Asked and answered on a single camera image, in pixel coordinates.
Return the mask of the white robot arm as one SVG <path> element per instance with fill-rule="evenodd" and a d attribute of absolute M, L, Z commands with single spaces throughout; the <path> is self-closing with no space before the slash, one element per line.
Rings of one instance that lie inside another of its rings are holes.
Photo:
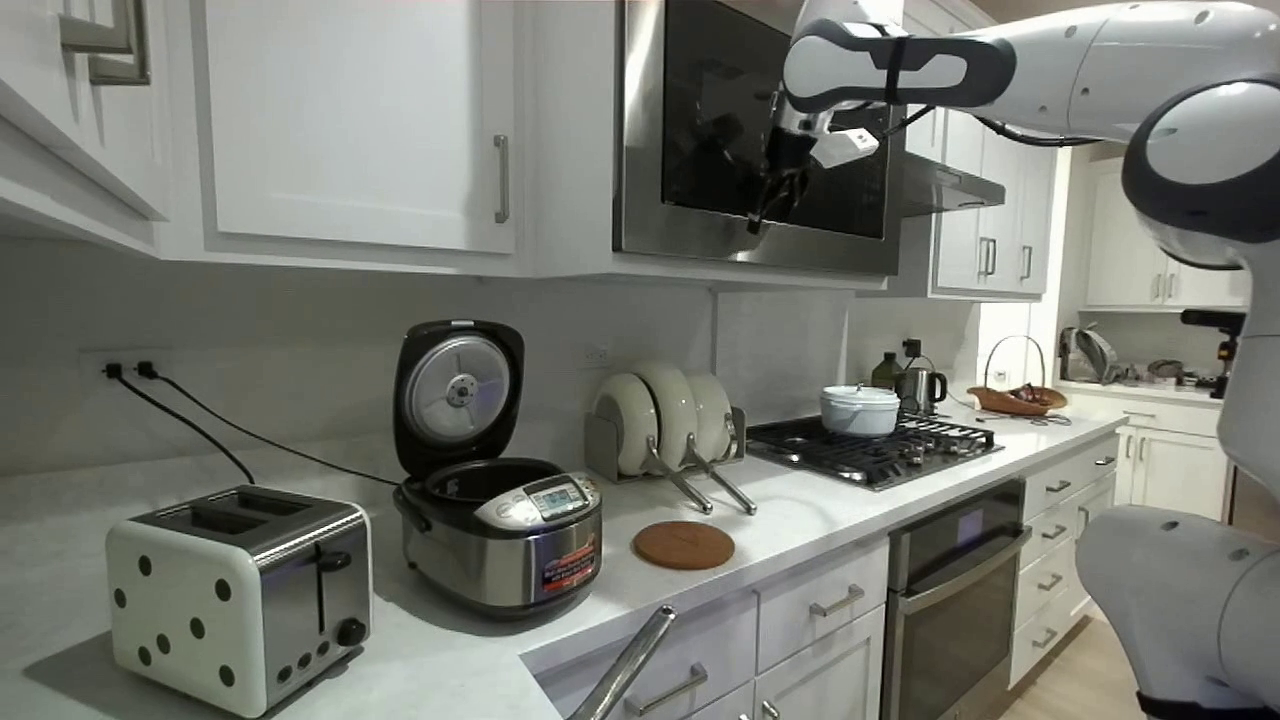
<path fill-rule="evenodd" d="M 1250 0 L 1095 3 L 914 35 L 862 0 L 804 0 L 766 166 L 866 158 L 827 121 L 858 103 L 965 107 L 1018 138 L 1117 143 L 1120 186 L 1165 257 L 1251 276 L 1220 447 L 1280 490 L 1280 52 Z M 1280 543 L 1193 513 L 1087 521 L 1078 576 L 1106 609 L 1149 720 L 1280 720 Z"/>

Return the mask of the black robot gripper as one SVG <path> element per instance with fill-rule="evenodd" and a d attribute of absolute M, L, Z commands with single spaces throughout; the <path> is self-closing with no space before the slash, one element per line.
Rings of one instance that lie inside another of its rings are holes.
<path fill-rule="evenodd" d="M 762 182 L 743 222 L 752 234 L 766 233 L 774 186 L 777 186 L 777 217 L 798 213 L 802 170 L 818 163 L 819 170 L 849 166 L 872 158 L 880 150 L 880 134 L 869 123 L 835 123 L 842 107 L 833 110 L 804 110 L 789 92 L 774 97 L 774 128 L 766 138 L 766 166 L 774 179 Z"/>

